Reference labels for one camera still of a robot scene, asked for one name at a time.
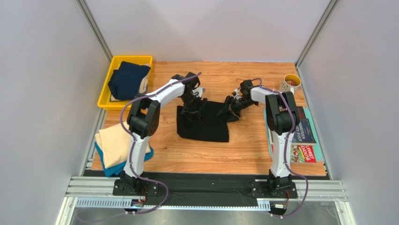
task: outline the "white wall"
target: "white wall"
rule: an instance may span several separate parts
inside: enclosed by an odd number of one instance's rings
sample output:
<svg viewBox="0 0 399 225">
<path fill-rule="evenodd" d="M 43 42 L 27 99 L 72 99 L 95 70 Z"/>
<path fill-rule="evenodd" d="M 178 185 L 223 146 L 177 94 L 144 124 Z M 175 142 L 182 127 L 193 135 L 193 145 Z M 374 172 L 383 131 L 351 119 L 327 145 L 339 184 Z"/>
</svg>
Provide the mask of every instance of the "white wall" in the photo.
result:
<svg viewBox="0 0 399 225">
<path fill-rule="evenodd" d="M 74 0 L 0 3 L 0 224 L 54 224 L 108 61 Z"/>
<path fill-rule="evenodd" d="M 399 1 L 342 0 L 301 68 L 359 225 L 397 224 Z"/>
<path fill-rule="evenodd" d="M 299 57 L 329 0 L 87 0 L 114 55 L 155 60 Z"/>
</svg>

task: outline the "white mug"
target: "white mug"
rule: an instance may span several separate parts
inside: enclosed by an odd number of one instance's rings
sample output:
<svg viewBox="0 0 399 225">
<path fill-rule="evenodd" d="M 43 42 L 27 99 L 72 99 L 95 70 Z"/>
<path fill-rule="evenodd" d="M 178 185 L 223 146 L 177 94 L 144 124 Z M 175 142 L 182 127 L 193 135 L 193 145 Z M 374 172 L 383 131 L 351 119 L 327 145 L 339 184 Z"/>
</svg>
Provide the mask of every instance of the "white mug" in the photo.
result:
<svg viewBox="0 0 399 225">
<path fill-rule="evenodd" d="M 301 86 L 301 79 L 295 74 L 287 74 L 279 88 L 280 92 L 291 91 L 295 94 L 295 91 Z"/>
</svg>

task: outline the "yellow plastic tray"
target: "yellow plastic tray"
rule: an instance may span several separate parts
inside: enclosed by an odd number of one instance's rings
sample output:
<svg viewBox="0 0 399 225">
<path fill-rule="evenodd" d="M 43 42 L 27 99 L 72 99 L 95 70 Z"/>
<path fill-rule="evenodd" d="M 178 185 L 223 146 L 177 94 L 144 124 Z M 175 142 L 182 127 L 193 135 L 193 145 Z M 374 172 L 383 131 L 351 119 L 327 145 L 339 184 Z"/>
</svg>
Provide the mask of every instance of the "yellow plastic tray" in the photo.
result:
<svg viewBox="0 0 399 225">
<path fill-rule="evenodd" d="M 100 98 L 98 99 L 97 106 L 100 108 L 104 108 L 105 110 L 121 110 L 129 101 L 116 101 L 111 102 L 111 91 L 108 87 L 108 82 L 111 79 L 113 71 L 119 68 L 122 61 L 135 63 L 138 65 L 144 65 L 149 63 L 151 70 L 148 76 L 148 83 L 150 83 L 151 74 L 153 72 L 152 68 L 152 56 L 150 55 L 116 55 L 112 58 L 110 68 L 108 69 L 107 77 L 105 78 L 105 82 L 103 85 L 103 89 L 101 90 Z"/>
</svg>

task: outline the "wood grain surface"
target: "wood grain surface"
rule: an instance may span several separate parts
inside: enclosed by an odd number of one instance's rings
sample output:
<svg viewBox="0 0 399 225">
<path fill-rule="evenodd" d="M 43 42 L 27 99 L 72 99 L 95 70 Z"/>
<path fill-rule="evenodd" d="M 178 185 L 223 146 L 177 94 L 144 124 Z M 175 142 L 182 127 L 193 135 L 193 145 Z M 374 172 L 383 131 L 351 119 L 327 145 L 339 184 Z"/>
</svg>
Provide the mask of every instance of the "wood grain surface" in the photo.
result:
<svg viewBox="0 0 399 225">
<path fill-rule="evenodd" d="M 199 79 L 201 87 L 206 88 L 203 98 L 216 102 L 224 102 L 226 96 L 231 95 L 243 80 L 260 77 L 264 86 L 277 90 L 284 75 L 296 74 L 293 63 L 157 61 L 153 66 L 155 69 L 149 81 L 150 92 L 163 86 L 176 74 L 185 76 L 188 72 L 202 72 Z M 295 101 L 298 106 L 306 107 L 301 88 L 295 93 Z M 159 128 L 150 140 L 155 153 L 152 159 L 144 163 L 145 171 L 268 174 L 272 159 L 267 146 L 264 105 L 250 106 L 241 111 L 239 121 L 228 123 L 228 143 L 181 138 L 176 128 L 177 105 L 183 105 L 179 98 L 161 110 Z M 109 111 L 104 128 L 119 123 L 119 114 L 120 111 Z M 325 176 L 321 161 L 315 164 L 292 164 L 291 167 L 304 175 Z M 96 153 L 92 170 L 102 169 Z"/>
</svg>

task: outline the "folded black cloth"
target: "folded black cloth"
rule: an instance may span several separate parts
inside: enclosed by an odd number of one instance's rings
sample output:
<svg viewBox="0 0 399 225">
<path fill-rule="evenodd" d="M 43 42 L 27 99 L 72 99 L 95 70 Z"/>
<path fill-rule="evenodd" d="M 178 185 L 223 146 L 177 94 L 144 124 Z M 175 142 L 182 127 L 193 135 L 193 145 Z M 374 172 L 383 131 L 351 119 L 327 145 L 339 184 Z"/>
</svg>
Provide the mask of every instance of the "folded black cloth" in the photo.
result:
<svg viewBox="0 0 399 225">
<path fill-rule="evenodd" d="M 143 78 L 150 71 L 148 66 L 140 66 L 123 61 L 119 69 L 115 69 L 108 87 L 111 94 L 118 100 L 130 100 L 139 92 Z"/>
<path fill-rule="evenodd" d="M 177 134 L 182 138 L 209 142 L 229 142 L 229 129 L 227 128 L 228 114 L 216 117 L 223 103 L 208 101 L 204 110 L 204 121 L 192 116 L 190 122 L 181 115 L 182 106 L 177 107 Z"/>
</svg>

